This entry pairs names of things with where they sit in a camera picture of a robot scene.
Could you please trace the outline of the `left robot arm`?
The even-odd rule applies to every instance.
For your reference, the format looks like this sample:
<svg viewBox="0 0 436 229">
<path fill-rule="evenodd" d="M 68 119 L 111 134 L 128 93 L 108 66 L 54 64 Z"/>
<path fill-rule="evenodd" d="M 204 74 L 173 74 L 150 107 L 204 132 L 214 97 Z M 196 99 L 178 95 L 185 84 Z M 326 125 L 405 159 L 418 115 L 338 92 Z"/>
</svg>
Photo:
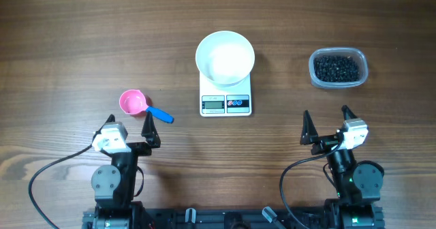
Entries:
<svg viewBox="0 0 436 229">
<path fill-rule="evenodd" d="M 161 140 L 155 128 L 153 115 L 146 114 L 141 131 L 143 142 L 126 142 L 125 126 L 110 115 L 94 133 L 91 146 L 111 158 L 111 164 L 100 166 L 91 177 L 95 192 L 94 211 L 83 213 L 82 227 L 102 228 L 154 228 L 155 220 L 146 212 L 141 202 L 134 198 L 142 192 L 135 190 L 136 174 L 142 172 L 138 158 L 150 156 L 159 148 Z"/>
</svg>

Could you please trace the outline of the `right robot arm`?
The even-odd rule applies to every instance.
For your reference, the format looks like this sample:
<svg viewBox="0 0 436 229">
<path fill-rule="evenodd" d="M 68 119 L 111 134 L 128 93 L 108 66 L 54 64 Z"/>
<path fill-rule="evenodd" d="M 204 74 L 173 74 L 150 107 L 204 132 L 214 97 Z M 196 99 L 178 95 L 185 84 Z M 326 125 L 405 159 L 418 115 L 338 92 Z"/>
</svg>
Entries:
<svg viewBox="0 0 436 229">
<path fill-rule="evenodd" d="M 303 114 L 300 143 L 312 146 L 312 155 L 325 154 L 338 195 L 324 203 L 325 228 L 384 228 L 380 200 L 384 169 L 372 161 L 357 162 L 353 149 L 362 145 L 369 133 L 365 121 L 348 106 L 341 108 L 344 122 L 335 134 L 319 136 L 309 112 Z"/>
</svg>

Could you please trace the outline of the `pink scoop blue handle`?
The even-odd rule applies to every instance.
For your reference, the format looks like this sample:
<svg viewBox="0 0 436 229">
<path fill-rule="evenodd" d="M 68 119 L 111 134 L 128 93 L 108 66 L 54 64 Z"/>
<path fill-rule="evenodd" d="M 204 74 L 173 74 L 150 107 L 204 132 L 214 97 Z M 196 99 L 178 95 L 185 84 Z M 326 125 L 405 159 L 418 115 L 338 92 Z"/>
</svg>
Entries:
<svg viewBox="0 0 436 229">
<path fill-rule="evenodd" d="M 150 112 L 154 117 L 166 123 L 173 123 L 174 117 L 170 114 L 152 107 L 146 96 L 139 89 L 130 89 L 121 94 L 119 106 L 127 115 L 138 115 L 142 112 Z"/>
</svg>

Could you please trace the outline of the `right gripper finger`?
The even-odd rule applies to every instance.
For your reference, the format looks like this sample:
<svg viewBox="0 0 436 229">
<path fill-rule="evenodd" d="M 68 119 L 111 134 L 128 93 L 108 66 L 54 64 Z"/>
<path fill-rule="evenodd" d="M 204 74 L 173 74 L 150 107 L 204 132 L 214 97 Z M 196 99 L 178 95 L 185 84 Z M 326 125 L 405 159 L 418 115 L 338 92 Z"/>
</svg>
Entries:
<svg viewBox="0 0 436 229">
<path fill-rule="evenodd" d="M 302 133 L 300 135 L 300 144 L 309 145 L 318 142 L 318 133 L 312 121 L 309 111 L 303 113 Z"/>
<path fill-rule="evenodd" d="M 347 105 L 343 105 L 341 107 L 341 111 L 343 113 L 343 118 L 345 121 L 357 118 L 357 116 L 350 110 L 350 108 Z"/>
</svg>

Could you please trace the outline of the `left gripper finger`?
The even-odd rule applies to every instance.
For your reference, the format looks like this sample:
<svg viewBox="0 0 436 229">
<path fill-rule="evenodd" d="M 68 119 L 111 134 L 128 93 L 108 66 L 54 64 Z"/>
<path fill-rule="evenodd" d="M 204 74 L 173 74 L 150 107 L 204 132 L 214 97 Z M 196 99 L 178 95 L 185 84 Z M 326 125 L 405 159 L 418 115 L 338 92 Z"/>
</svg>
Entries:
<svg viewBox="0 0 436 229">
<path fill-rule="evenodd" d="M 153 114 L 151 112 L 146 113 L 146 118 L 142 127 L 141 136 L 146 139 L 147 145 L 151 148 L 159 148 L 161 146 L 161 140 L 157 133 Z"/>
<path fill-rule="evenodd" d="M 105 121 L 105 123 L 95 132 L 95 135 L 98 135 L 101 133 L 101 130 L 103 129 L 103 127 L 105 126 L 105 124 L 107 123 L 112 123 L 115 122 L 115 116 L 113 114 L 111 114 Z"/>
</svg>

